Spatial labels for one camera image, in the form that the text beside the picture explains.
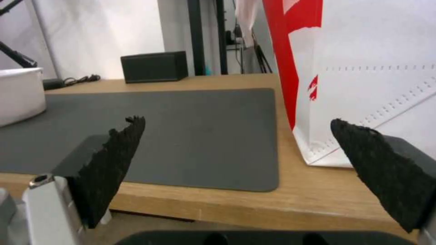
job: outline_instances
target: paper bag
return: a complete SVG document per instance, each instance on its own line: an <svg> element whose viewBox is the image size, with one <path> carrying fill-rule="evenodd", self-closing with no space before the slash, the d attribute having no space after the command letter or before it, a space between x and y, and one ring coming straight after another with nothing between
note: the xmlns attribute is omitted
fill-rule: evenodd
<svg viewBox="0 0 436 245"><path fill-rule="evenodd" d="M436 1L264 0L290 127L307 164L351 167L335 118L436 159Z"/></svg>

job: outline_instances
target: black speaker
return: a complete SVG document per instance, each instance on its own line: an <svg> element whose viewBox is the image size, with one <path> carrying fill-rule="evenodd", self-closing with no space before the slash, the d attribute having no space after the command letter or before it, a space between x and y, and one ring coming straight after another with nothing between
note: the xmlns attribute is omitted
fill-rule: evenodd
<svg viewBox="0 0 436 245"><path fill-rule="evenodd" d="M185 51L122 56L121 65L126 83L179 81L188 76Z"/></svg>

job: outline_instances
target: wooden table surface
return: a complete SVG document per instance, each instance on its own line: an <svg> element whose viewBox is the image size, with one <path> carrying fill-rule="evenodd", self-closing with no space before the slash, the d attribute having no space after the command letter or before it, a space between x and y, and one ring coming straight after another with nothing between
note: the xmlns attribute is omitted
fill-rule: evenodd
<svg viewBox="0 0 436 245"><path fill-rule="evenodd" d="M229 88L275 89L279 187L256 193L123 182L111 209L266 229L377 230L415 240L416 233L407 234L395 223L354 170L304 163L287 122L277 75L198 76L180 82L129 85L107 80L47 94ZM0 186L20 197L31 178L0 174Z"/></svg>

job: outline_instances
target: white bowl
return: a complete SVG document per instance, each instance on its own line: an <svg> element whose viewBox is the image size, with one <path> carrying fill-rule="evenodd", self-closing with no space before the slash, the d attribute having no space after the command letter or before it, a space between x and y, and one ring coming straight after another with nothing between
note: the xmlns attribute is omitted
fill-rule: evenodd
<svg viewBox="0 0 436 245"><path fill-rule="evenodd" d="M0 70L0 127L44 110L42 68Z"/></svg>

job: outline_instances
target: black metal pole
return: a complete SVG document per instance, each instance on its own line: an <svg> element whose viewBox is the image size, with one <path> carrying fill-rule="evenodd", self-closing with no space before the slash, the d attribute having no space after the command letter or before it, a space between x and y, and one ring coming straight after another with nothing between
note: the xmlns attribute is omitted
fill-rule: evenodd
<svg viewBox="0 0 436 245"><path fill-rule="evenodd" d="M218 41L219 41L219 60L221 66L221 75L227 75L227 50L225 45L225 20L224 20L224 1L216 0L217 23L218 23Z"/></svg>
<svg viewBox="0 0 436 245"><path fill-rule="evenodd" d="M38 66L38 63L36 61L32 60L31 58L25 56L18 51L12 50L2 41L0 41L0 51L5 53L9 58L18 63L23 68L32 68Z"/></svg>
<svg viewBox="0 0 436 245"><path fill-rule="evenodd" d="M17 4L19 4L22 1L23 0L13 0L12 2L10 2L4 8L0 9L0 16L2 16L4 14L6 14L7 12L9 12L9 10L11 10L13 7L15 7Z"/></svg>
<svg viewBox="0 0 436 245"><path fill-rule="evenodd" d="M201 29L200 1L188 0L189 25L191 27L192 55L196 76L206 74L204 64L203 31Z"/></svg>

